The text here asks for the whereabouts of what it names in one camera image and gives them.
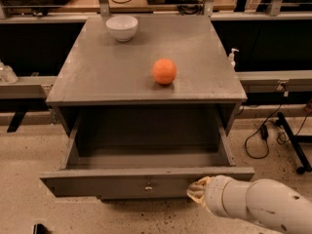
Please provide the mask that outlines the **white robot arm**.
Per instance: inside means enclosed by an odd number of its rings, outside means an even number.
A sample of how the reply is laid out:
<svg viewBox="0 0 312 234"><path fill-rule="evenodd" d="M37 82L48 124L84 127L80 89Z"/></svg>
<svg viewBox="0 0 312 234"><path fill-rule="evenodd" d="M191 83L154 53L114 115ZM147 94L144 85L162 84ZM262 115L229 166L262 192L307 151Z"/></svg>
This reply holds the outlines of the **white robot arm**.
<svg viewBox="0 0 312 234"><path fill-rule="evenodd" d="M238 218L283 234L312 234L312 203L276 180L206 176L191 183L186 193L219 217Z"/></svg>

